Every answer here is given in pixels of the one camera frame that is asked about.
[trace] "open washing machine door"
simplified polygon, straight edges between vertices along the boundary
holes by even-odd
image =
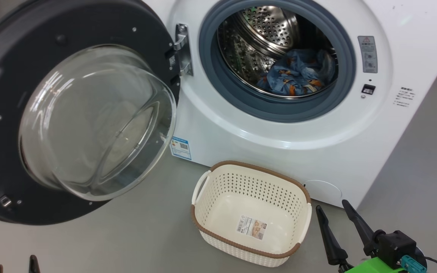
[[[0,20],[0,220],[68,221],[168,147],[177,47],[136,0],[37,0]]]

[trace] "front-loading washing machine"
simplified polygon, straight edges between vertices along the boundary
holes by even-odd
[[[259,86],[292,50],[328,83]],[[0,221],[78,218],[168,148],[357,207],[436,75],[437,2],[28,1],[0,19]]]

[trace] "barcode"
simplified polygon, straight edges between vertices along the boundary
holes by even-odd
[[[241,219],[241,221],[239,222],[239,226],[237,227],[237,231],[241,232],[242,226],[244,225],[244,220]]]

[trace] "blue clothing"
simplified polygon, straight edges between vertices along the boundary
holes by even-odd
[[[328,52],[296,49],[276,61],[257,86],[277,95],[302,96],[321,90],[334,76],[335,61]]]

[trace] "plastic basket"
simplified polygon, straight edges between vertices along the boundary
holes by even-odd
[[[276,267],[305,238],[311,199],[305,187],[289,177],[224,161],[199,179],[191,216],[209,244],[240,259]]]

